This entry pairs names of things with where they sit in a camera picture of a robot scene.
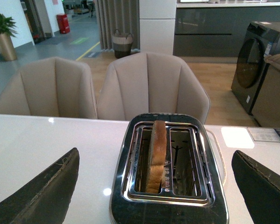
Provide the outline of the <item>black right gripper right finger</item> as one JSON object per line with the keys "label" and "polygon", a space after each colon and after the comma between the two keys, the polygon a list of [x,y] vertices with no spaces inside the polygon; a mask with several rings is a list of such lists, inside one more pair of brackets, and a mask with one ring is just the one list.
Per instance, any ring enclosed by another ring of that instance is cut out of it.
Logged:
{"label": "black right gripper right finger", "polygon": [[240,150],[231,166],[253,222],[280,224],[280,175]]}

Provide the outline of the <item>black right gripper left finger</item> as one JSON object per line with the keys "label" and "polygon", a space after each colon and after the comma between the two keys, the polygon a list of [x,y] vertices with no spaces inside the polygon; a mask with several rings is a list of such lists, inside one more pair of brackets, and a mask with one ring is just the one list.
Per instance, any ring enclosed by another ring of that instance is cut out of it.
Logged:
{"label": "black right gripper left finger", "polygon": [[79,151],[71,149],[0,202],[0,224],[64,222],[79,171]]}

